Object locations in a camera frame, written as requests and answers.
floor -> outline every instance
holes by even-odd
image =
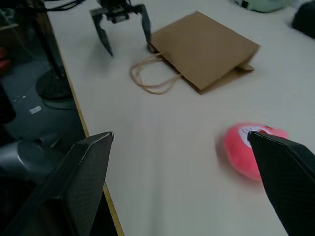
[[[48,41],[58,64],[62,65],[53,36],[48,37]],[[73,110],[54,110],[43,104],[35,90],[35,83],[40,75],[50,70],[50,66],[37,39],[27,48],[32,56],[23,47],[10,52],[13,68],[0,78],[16,112],[16,118],[4,128],[15,140],[34,140],[48,133],[58,133],[60,141],[55,149],[66,153],[74,142],[85,138],[74,101],[48,103],[53,107]],[[41,110],[32,114],[30,109],[37,106]]]

paper bag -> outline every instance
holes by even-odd
[[[200,94],[253,71],[259,48],[200,12],[153,33],[151,43]]]

